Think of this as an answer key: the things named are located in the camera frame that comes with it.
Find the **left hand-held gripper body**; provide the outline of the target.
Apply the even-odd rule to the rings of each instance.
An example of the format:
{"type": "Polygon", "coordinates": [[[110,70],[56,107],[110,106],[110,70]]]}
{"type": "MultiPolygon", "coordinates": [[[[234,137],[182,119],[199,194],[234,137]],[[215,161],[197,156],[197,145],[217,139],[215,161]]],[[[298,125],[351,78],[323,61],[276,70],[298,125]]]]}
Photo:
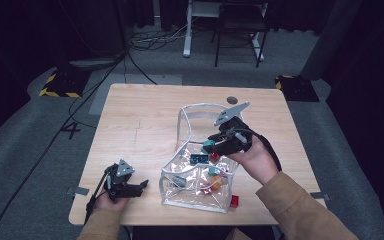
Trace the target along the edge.
{"type": "Polygon", "coordinates": [[[123,159],[118,164],[107,168],[104,189],[111,200],[122,198],[121,193],[124,189],[133,189],[133,185],[129,185],[128,180],[134,172],[133,167],[123,159]]]}

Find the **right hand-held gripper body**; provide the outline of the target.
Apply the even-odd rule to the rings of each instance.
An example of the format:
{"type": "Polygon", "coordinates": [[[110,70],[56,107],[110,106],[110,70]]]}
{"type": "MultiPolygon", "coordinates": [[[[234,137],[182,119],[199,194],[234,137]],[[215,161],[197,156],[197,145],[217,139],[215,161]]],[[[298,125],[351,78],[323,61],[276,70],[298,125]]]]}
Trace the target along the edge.
{"type": "Polygon", "coordinates": [[[230,145],[228,155],[244,150],[250,146],[250,136],[247,133],[247,126],[241,119],[241,112],[250,105],[248,101],[242,104],[222,110],[214,122],[219,133],[225,133],[227,138],[216,144],[227,142],[230,145]]]}

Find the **long dark blue toy block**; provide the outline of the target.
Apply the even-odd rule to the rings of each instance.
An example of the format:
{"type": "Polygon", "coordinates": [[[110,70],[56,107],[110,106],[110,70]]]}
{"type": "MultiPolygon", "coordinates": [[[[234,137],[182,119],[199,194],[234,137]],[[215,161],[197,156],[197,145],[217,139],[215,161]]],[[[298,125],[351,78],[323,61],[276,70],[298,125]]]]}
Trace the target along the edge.
{"type": "Polygon", "coordinates": [[[209,156],[206,155],[206,154],[191,154],[189,162],[192,165],[195,165],[195,164],[198,164],[198,163],[200,163],[200,164],[208,164],[209,163],[209,156]]]}

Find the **clear plastic zipper bag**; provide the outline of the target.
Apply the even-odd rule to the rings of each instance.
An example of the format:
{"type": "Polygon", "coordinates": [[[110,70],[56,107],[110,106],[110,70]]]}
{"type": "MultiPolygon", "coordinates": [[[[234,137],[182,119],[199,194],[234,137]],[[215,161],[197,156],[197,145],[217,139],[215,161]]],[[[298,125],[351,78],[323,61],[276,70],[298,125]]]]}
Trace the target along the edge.
{"type": "Polygon", "coordinates": [[[220,156],[215,162],[210,160],[213,146],[203,147],[203,142],[210,135],[219,133],[214,125],[215,120],[226,106],[213,103],[186,105],[181,108],[177,120],[177,143],[173,157],[162,167],[159,181],[162,202],[166,205],[225,213],[230,208],[232,198],[232,181],[238,163],[229,159],[228,155],[220,156]],[[206,154],[208,164],[189,162],[191,154],[206,154]],[[200,188],[211,187],[214,176],[208,174],[213,167],[220,170],[223,185],[212,194],[199,195],[200,188]],[[185,187],[178,187],[173,182],[174,176],[186,179],[185,187]]]}

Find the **person's left hand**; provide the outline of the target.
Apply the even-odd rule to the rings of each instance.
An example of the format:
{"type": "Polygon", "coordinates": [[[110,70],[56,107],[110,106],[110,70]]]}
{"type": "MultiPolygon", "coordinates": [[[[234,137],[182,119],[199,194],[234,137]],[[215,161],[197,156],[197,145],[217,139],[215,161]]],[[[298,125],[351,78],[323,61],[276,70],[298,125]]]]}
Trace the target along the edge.
{"type": "Polygon", "coordinates": [[[107,192],[101,193],[95,202],[98,209],[106,209],[111,211],[122,211],[129,202],[129,198],[118,198],[111,200],[107,192]]]}

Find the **person's right hand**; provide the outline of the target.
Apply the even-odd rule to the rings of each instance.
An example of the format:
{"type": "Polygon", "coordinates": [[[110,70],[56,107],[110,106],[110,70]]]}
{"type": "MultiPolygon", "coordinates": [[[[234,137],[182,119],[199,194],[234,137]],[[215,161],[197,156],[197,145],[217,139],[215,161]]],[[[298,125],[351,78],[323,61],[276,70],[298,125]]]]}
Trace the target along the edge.
{"type": "Polygon", "coordinates": [[[254,143],[247,152],[236,153],[232,158],[262,185],[268,183],[279,173],[273,158],[261,144],[254,143]]]}

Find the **grey tape strip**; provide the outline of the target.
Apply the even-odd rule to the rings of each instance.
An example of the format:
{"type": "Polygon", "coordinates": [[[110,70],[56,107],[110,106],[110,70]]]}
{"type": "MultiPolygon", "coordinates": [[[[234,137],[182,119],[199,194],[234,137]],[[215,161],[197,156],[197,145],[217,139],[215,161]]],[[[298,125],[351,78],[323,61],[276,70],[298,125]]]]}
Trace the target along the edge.
{"type": "Polygon", "coordinates": [[[70,196],[76,196],[76,195],[86,196],[89,193],[89,190],[87,188],[82,188],[82,187],[69,187],[66,190],[66,193],[70,196]]]}
{"type": "Polygon", "coordinates": [[[329,197],[328,194],[326,193],[323,193],[323,192],[311,192],[310,195],[314,198],[314,199],[323,199],[325,201],[330,201],[331,198],[329,197]]]}

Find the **black base with yellow stripes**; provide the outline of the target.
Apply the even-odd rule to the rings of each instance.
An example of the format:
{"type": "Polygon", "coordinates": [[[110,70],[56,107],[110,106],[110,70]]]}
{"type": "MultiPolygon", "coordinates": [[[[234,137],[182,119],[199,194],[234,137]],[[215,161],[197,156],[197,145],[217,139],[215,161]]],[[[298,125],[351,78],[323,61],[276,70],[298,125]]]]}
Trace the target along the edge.
{"type": "Polygon", "coordinates": [[[275,78],[275,87],[283,93],[287,101],[319,101],[312,83],[301,76],[279,75],[275,78]]]}
{"type": "Polygon", "coordinates": [[[74,70],[62,72],[54,70],[46,80],[40,96],[79,98],[91,76],[90,71],[74,70]]]}

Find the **person's tan jacket hem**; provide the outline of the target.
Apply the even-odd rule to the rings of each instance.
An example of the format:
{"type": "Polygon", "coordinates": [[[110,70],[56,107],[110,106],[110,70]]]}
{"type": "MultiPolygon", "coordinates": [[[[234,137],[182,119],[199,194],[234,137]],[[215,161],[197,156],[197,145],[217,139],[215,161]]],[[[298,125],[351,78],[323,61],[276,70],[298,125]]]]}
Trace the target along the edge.
{"type": "Polygon", "coordinates": [[[247,236],[244,232],[242,232],[239,228],[233,228],[225,240],[252,240],[249,236],[247,236]]]}

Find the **black chair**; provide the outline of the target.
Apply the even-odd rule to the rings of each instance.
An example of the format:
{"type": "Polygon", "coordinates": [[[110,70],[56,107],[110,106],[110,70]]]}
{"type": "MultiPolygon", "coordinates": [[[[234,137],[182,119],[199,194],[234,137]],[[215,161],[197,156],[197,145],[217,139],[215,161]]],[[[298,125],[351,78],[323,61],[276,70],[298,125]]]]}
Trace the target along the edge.
{"type": "Polygon", "coordinates": [[[263,60],[263,48],[269,32],[265,11],[273,0],[222,0],[212,41],[217,39],[214,66],[218,66],[220,50],[235,48],[223,45],[223,34],[247,35],[256,57],[256,67],[263,60]]]}

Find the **grey flat stand base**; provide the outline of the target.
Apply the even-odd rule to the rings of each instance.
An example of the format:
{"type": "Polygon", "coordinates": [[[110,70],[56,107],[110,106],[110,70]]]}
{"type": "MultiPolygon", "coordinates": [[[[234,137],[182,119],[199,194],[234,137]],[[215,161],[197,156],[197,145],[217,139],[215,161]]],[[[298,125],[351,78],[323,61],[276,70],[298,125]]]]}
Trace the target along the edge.
{"type": "Polygon", "coordinates": [[[120,61],[121,58],[91,58],[73,60],[69,62],[69,65],[81,71],[96,71],[117,65],[120,61]]]}

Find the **white desk frame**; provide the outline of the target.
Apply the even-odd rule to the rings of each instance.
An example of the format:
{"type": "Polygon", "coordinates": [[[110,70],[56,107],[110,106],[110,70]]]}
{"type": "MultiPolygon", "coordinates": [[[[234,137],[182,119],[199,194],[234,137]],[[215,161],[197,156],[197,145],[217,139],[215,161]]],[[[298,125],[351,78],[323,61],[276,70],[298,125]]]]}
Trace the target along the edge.
{"type": "MultiPolygon", "coordinates": [[[[187,6],[187,12],[186,12],[186,33],[185,33],[185,40],[184,40],[184,47],[183,47],[183,57],[189,58],[191,56],[191,44],[192,44],[192,22],[193,20],[197,20],[198,17],[208,17],[208,18],[217,18],[218,12],[219,12],[219,6],[221,5],[221,2],[217,2],[216,0],[188,0],[188,6],[187,6]]],[[[267,10],[267,3],[264,3],[261,7],[261,13],[262,16],[265,15],[265,12],[267,10]]],[[[259,49],[260,43],[258,41],[259,39],[259,33],[256,33],[254,35],[249,34],[249,37],[251,37],[251,44],[254,48],[254,55],[256,56],[256,59],[258,62],[261,62],[264,60],[264,56],[259,55],[259,49]]]]}

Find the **grey slanted post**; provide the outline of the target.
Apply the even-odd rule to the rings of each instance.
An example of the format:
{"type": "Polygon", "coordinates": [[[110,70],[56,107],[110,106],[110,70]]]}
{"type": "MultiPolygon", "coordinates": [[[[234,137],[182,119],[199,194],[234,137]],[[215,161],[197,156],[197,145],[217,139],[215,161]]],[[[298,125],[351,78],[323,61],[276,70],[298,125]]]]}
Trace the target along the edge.
{"type": "Polygon", "coordinates": [[[299,76],[305,81],[322,77],[353,19],[362,0],[335,0],[327,23],[321,32],[299,76]]]}

